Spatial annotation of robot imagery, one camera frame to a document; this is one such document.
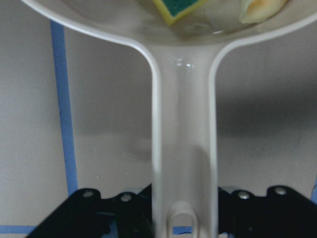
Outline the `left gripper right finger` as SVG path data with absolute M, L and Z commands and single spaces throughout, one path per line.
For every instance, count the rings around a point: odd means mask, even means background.
M 282 185 L 269 187 L 265 196 L 219 187 L 218 232 L 231 238 L 315 238 L 317 205 Z

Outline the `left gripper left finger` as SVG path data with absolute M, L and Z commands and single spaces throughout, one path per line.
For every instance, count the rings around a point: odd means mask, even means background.
M 103 199 L 98 190 L 75 191 L 28 235 L 30 238 L 152 238 L 152 186 Z

